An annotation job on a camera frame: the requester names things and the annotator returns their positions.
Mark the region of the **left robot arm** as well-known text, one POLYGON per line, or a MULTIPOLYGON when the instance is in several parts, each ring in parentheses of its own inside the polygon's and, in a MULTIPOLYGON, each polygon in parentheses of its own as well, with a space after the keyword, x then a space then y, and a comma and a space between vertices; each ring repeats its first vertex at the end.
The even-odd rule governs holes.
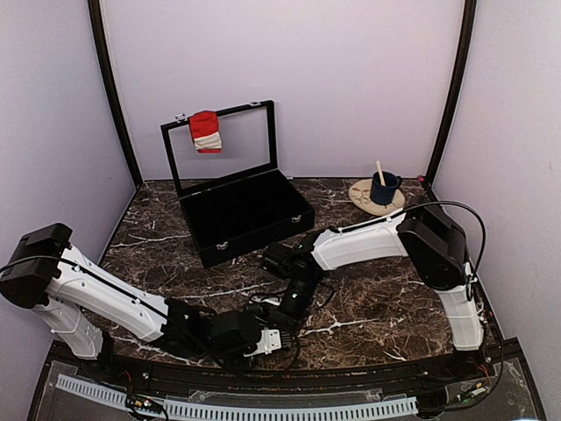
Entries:
POLYGON ((281 349, 279 330, 261 325, 251 312, 216 313, 137 289, 89 260, 71 244, 71 235, 62 223, 23 235, 1 268, 1 294, 39 314, 103 381, 117 382, 124 364, 111 353, 110 335, 84 316, 86 310, 177 358, 207 355, 224 364, 281 349))

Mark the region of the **black white striped sock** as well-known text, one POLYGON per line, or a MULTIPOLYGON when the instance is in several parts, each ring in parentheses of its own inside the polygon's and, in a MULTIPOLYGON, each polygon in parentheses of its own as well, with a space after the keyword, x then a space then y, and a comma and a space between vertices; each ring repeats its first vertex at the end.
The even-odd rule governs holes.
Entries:
POLYGON ((296 351, 301 348, 297 334, 280 329, 280 345, 282 351, 296 351))

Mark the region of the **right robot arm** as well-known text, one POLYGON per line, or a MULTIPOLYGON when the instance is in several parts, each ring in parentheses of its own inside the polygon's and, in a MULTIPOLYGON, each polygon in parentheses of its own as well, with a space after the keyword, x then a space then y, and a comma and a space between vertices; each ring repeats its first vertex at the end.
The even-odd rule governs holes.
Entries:
POLYGON ((481 365, 482 307, 474 298, 480 261, 470 257, 465 230, 444 212, 446 201, 417 203, 384 217, 312 232, 293 247, 275 242, 263 267, 289 281, 278 304, 264 303, 266 321, 290 333, 301 329, 320 281, 330 271, 390 257, 411 260, 422 283, 439 296, 458 353, 447 362, 457 381, 481 365))

